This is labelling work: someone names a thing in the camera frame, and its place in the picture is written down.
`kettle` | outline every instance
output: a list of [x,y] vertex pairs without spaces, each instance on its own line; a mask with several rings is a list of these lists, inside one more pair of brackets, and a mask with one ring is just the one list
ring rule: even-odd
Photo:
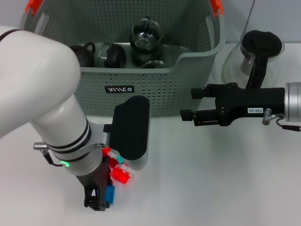
[[[89,46],[92,46],[92,51],[87,49]],[[84,46],[75,45],[75,46],[70,46],[70,48],[75,53],[79,61],[79,65],[81,67],[94,67],[94,53],[95,53],[94,43],[88,42]]]
[[272,32],[253,30],[243,34],[223,65],[223,82],[236,82],[245,89],[274,87],[283,51],[283,41]]

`orange basket handle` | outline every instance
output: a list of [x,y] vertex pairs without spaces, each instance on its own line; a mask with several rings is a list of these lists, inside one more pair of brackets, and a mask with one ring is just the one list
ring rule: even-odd
[[43,0],[29,0],[25,8],[25,13],[28,12],[29,8],[32,8],[32,16],[34,16],[39,10]]
[[221,0],[210,0],[213,13],[215,17],[218,17],[218,12],[217,10],[220,10],[220,14],[224,15],[224,9],[222,8],[222,2]]

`black cable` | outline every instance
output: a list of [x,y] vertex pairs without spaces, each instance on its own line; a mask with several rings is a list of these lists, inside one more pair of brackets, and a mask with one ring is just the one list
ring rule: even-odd
[[246,20],[245,28],[244,28],[244,31],[243,31],[243,34],[242,34],[242,35],[244,35],[244,33],[246,32],[246,28],[247,28],[247,26],[248,26],[248,24],[249,24],[249,20],[250,20],[252,11],[253,11],[254,4],[255,4],[255,0],[253,0],[252,6],[251,6],[251,10],[250,10],[250,12],[249,12],[248,19]]
[[53,166],[57,166],[57,167],[61,167],[63,165],[58,165],[58,164],[55,164],[55,163],[52,163]]
[[276,120],[276,124],[277,124],[278,126],[282,127],[282,125],[279,123],[280,120],[283,120],[283,117],[278,118],[278,119]]
[[290,130],[290,131],[295,131],[295,132],[300,132],[300,131],[301,131],[301,127],[300,127],[300,126],[281,125],[281,124],[279,123],[279,121],[280,121],[280,120],[283,120],[284,118],[285,118],[284,115],[281,116],[281,118],[278,118],[278,119],[276,120],[276,124],[277,124],[278,126],[280,126],[282,129],[285,129],[285,130]]

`white table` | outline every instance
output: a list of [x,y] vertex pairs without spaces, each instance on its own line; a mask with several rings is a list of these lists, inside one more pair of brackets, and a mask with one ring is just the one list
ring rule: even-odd
[[[233,47],[218,54],[208,82],[219,81]],[[278,86],[301,81],[301,44],[286,44],[282,60]],[[105,212],[83,206],[83,186],[32,150],[37,141],[29,124],[0,140],[0,225],[301,225],[301,134],[274,121],[194,127],[180,117],[151,119],[148,163],[126,185],[115,183]]]

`green light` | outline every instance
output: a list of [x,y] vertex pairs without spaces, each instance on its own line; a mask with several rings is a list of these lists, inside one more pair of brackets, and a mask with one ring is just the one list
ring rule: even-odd
[[70,166],[70,164],[69,164],[69,163],[67,163],[67,162],[65,162],[65,161],[61,161],[61,164],[64,164],[64,165],[65,165],[65,167],[69,167],[69,166]]

